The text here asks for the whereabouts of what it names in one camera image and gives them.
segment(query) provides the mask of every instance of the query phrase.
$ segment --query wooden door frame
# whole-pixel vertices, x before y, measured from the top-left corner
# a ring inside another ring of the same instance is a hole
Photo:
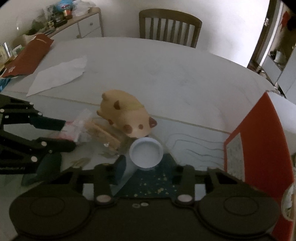
[[[252,62],[254,65],[256,65],[256,67],[259,65],[257,63],[257,59],[258,59],[258,57],[259,57],[259,55],[260,55],[260,53],[261,53],[261,51],[263,49],[263,46],[264,46],[264,43],[266,41],[268,32],[270,30],[272,19],[274,17],[274,13],[275,13],[275,10],[276,10],[276,2],[277,2],[277,0],[269,0],[269,5],[268,5],[266,17],[265,17],[265,19],[266,18],[269,19],[269,23],[268,23],[267,26],[265,26],[263,24],[260,37],[258,39],[257,45],[255,47],[255,50],[254,50],[253,55],[252,55],[251,60],[250,60],[250,62]]]

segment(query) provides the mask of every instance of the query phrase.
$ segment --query stuffed animal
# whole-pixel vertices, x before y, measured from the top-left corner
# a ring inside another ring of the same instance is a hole
[[[129,137],[141,138],[157,125],[136,97],[121,90],[102,94],[101,109],[97,114]]]

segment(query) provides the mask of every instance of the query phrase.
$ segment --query white label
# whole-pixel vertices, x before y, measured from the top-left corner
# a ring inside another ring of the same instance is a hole
[[[238,133],[226,146],[227,173],[244,181],[244,152]]]

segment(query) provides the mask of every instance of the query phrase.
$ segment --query white table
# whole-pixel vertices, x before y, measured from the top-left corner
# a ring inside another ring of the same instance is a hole
[[[232,132],[266,90],[262,76],[190,47],[134,38],[87,38],[53,44],[37,70],[4,90],[27,93],[41,70],[87,55],[86,72],[40,95],[99,105],[121,89],[153,116]]]
[[[39,71],[84,54],[88,63],[81,77],[25,96]],[[145,39],[90,38],[57,44],[34,74],[13,80],[2,94],[33,102],[44,116],[71,121],[85,108],[95,113],[101,94],[113,88],[135,95],[156,116],[154,137],[178,163],[199,170],[223,169],[225,132],[233,131],[264,91],[273,89],[267,80],[244,67],[189,47]],[[49,134],[28,124],[7,126],[6,130],[31,139]],[[106,160],[98,153],[98,147],[91,143],[64,153],[62,169],[81,157],[91,158],[84,169],[115,160]],[[0,176],[1,241],[16,235],[8,207],[28,189],[20,186],[21,178]],[[197,187],[196,197],[203,191]],[[91,197],[88,190],[84,195]]]

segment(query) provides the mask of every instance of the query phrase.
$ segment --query wooden chair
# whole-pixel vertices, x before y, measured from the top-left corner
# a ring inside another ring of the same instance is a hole
[[[168,10],[168,9],[146,9],[139,13],[139,22],[140,22],[140,38],[146,38],[146,26],[145,26],[145,18],[151,18],[150,24],[150,35],[149,38],[153,39],[153,26],[154,26],[154,18],[158,18],[157,24],[157,32],[156,32],[156,40],[160,40],[160,29],[161,29],[161,19],[165,19],[165,28],[163,34],[163,41],[168,42],[168,21],[173,20],[173,25],[171,28],[170,39],[169,42],[174,41],[175,36],[175,28],[176,28],[176,21],[179,21],[179,29],[177,35],[177,44],[180,44],[181,40],[181,33],[182,33],[182,26],[183,23],[186,23],[186,31],[183,45],[187,44],[188,34],[189,34],[189,27],[190,25],[194,26],[194,32],[192,36],[192,41],[190,47],[195,48],[196,43],[198,40],[198,36],[200,34],[200,29],[202,26],[202,21],[195,16],[192,16],[188,13]]]

